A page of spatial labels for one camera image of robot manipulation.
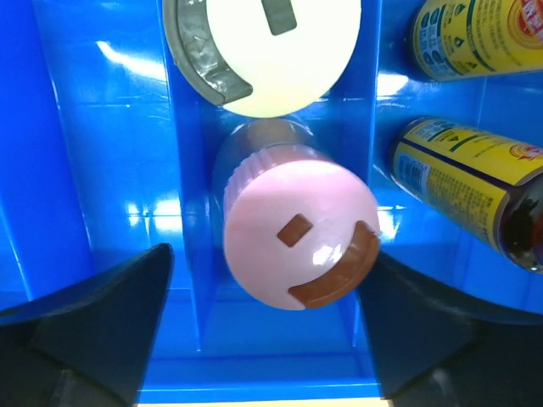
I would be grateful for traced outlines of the yellow-green cap spice jar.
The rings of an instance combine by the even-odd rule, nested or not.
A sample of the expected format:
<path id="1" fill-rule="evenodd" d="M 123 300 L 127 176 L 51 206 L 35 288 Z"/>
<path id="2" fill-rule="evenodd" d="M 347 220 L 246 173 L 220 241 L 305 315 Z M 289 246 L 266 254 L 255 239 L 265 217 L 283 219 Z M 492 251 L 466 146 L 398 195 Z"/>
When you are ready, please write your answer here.
<path id="1" fill-rule="evenodd" d="M 360 1 L 164 1 L 175 66 L 208 102 L 275 118 L 315 102 L 355 50 Z"/>

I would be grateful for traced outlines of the pink cap spice jar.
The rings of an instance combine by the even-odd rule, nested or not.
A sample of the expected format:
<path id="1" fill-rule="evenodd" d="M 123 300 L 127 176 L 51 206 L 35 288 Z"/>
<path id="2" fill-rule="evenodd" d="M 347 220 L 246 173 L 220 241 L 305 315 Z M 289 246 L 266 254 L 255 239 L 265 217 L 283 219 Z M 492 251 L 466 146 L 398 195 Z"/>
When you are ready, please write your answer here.
<path id="1" fill-rule="evenodd" d="M 222 144 L 213 173 L 223 253 L 238 284 L 277 309 L 351 293 L 380 251 L 369 187 L 295 120 L 253 120 Z"/>

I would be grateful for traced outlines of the beige cap yellow label bottle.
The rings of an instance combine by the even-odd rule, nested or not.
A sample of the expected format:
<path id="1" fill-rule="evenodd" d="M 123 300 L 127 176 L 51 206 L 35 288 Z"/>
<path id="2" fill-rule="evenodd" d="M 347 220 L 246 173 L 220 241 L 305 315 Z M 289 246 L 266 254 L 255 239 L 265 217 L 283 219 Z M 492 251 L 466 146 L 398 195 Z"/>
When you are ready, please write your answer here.
<path id="1" fill-rule="evenodd" d="M 541 71 L 542 1 L 427 1 L 412 21 L 409 45 L 434 81 Z"/>

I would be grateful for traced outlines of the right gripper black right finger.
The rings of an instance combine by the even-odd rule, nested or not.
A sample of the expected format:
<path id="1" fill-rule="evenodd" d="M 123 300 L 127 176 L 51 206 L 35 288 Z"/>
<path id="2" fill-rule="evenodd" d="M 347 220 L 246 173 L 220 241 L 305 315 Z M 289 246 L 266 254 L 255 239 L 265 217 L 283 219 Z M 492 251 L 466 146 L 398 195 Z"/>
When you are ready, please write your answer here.
<path id="1" fill-rule="evenodd" d="M 492 304 L 380 254 L 359 286 L 392 406 L 540 406 L 542 317 Z"/>

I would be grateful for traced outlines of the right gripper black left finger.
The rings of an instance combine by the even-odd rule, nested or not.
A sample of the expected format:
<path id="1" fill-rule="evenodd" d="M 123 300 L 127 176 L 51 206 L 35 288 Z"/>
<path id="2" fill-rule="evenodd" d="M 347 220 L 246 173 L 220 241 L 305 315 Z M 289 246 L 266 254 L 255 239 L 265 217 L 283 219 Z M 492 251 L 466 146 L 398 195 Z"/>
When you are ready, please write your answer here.
<path id="1" fill-rule="evenodd" d="M 167 243 L 1 313 L 3 406 L 133 406 L 170 286 Z"/>

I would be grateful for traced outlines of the small yellow label bottle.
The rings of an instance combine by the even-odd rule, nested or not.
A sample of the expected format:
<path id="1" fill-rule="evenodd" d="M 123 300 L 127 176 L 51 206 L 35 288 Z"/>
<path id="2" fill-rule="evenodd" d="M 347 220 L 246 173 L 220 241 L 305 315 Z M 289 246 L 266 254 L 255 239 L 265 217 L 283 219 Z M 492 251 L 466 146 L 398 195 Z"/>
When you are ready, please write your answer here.
<path id="1" fill-rule="evenodd" d="M 542 149 L 437 117 L 389 148 L 394 182 L 515 265 L 542 271 Z"/>

